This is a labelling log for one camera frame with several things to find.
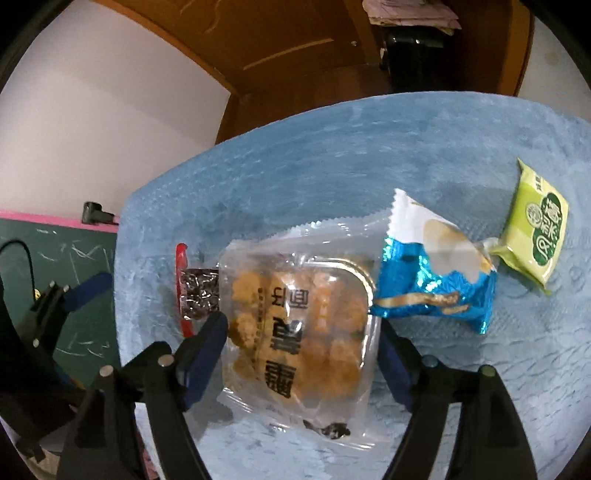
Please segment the clear pastry tray packet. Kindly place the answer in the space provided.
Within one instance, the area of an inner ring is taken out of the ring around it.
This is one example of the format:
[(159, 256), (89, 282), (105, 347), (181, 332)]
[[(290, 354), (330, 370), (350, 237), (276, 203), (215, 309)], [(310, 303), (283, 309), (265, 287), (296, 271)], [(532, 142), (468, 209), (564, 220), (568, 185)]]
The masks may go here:
[(367, 409), (380, 330), (370, 308), (386, 230), (379, 211), (225, 248), (222, 404), (358, 450), (381, 441)]

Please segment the dark red date packet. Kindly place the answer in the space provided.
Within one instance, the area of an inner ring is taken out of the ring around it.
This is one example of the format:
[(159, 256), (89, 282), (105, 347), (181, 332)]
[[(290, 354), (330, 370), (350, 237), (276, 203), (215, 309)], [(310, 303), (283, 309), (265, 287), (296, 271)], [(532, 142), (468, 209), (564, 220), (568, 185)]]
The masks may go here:
[(188, 262), (187, 245), (175, 247), (176, 303), (182, 336), (197, 334), (200, 325), (219, 307), (219, 270), (192, 268)]

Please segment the blue white candy wrapper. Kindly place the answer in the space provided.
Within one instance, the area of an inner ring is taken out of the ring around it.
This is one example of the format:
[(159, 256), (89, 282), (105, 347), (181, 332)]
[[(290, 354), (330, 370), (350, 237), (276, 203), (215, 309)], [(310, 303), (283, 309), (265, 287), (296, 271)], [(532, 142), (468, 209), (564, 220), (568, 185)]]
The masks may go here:
[(384, 238), (374, 315), (463, 321), (479, 334), (492, 318), (497, 268), (452, 222), (394, 191)]

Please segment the green small snack packet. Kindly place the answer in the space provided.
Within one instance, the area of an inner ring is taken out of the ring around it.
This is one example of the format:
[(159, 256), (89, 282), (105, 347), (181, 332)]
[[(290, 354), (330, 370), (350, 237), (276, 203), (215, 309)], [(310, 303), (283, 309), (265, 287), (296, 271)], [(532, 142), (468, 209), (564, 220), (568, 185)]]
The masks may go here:
[(501, 237), (489, 252), (541, 288), (556, 268), (569, 215), (561, 193), (522, 160), (519, 182)]

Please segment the blue table cloth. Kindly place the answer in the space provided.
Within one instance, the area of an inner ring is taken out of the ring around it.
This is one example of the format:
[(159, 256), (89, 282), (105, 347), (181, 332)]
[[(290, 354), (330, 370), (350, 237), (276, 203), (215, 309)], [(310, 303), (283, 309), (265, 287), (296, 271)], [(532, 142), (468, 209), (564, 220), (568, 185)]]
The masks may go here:
[(499, 272), (492, 324), (394, 327), (452, 367), (489, 363), (526, 430), (538, 475), (566, 470), (590, 426), (590, 125), (547, 106), (477, 93), (414, 93), (341, 103), (221, 143), (127, 200), (115, 252), (120, 357), (181, 340), (173, 253), (214, 265), (232, 241), (299, 227), (380, 257), (396, 189), (473, 241), (501, 234), (526, 164), (568, 201), (566, 239), (546, 291)]

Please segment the brown wooden door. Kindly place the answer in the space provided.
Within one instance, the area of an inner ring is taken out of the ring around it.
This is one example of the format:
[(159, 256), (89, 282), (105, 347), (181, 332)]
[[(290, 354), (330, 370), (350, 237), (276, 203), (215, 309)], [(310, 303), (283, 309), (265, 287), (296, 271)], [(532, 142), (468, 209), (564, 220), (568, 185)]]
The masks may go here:
[(216, 140), (391, 93), (359, 1), (107, 1), (211, 74), (230, 97)]

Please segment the wooden corner shelf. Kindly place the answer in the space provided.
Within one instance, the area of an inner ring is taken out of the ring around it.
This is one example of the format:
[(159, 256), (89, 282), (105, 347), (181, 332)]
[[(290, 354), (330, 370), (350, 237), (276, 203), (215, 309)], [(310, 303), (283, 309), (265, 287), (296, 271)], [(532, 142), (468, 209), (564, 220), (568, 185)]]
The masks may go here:
[(535, 32), (521, 1), (442, 1), (459, 17), (451, 35), (432, 27), (370, 24), (363, 1), (346, 7), (363, 17), (376, 47), (368, 58), (388, 79), (390, 93), (474, 91), (519, 94)]

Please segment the folded pink cloths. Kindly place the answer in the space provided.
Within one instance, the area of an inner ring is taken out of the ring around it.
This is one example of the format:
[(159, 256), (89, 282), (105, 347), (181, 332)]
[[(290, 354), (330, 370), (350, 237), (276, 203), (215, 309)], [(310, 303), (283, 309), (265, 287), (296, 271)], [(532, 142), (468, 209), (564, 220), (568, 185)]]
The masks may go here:
[(459, 17), (442, 1), (363, 0), (370, 24), (382, 27), (432, 27), (449, 35), (461, 30)]

